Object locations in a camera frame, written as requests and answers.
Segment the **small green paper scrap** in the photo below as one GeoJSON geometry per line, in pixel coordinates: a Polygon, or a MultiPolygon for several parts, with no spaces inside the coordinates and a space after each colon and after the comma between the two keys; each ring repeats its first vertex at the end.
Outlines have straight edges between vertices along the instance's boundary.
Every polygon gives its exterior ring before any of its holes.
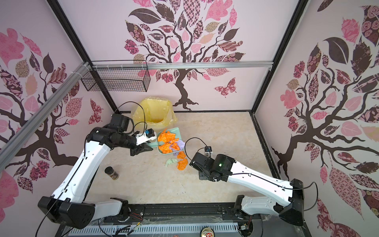
{"type": "Polygon", "coordinates": [[[177,164],[178,163],[178,160],[177,159],[168,159],[165,163],[165,167],[168,167],[169,165],[172,165],[172,164],[177,164]]]}

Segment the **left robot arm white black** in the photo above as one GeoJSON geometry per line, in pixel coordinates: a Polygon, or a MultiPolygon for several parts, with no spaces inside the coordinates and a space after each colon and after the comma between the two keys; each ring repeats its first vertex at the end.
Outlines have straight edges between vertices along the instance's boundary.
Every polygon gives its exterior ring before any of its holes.
{"type": "Polygon", "coordinates": [[[138,134],[126,133],[130,121],[129,117],[115,114],[109,124],[90,132],[70,173],[51,196],[40,199],[38,208],[46,218],[76,229],[109,216],[121,222],[129,218],[127,200],[112,198],[98,203],[85,203],[84,200],[102,160],[112,149],[126,148],[131,156],[153,150],[148,144],[157,138],[156,132],[150,128],[138,134]]]}

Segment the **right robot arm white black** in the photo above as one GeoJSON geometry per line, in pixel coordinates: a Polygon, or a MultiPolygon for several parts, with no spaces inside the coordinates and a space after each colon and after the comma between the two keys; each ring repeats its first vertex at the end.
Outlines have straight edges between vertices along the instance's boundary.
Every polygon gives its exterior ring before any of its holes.
{"type": "Polygon", "coordinates": [[[269,177],[223,154],[218,154],[213,159],[196,153],[189,164],[203,173],[208,181],[238,184],[261,193],[262,197],[242,198],[240,209],[245,214],[277,215],[291,225],[304,225],[302,181],[285,181],[269,177]]]}

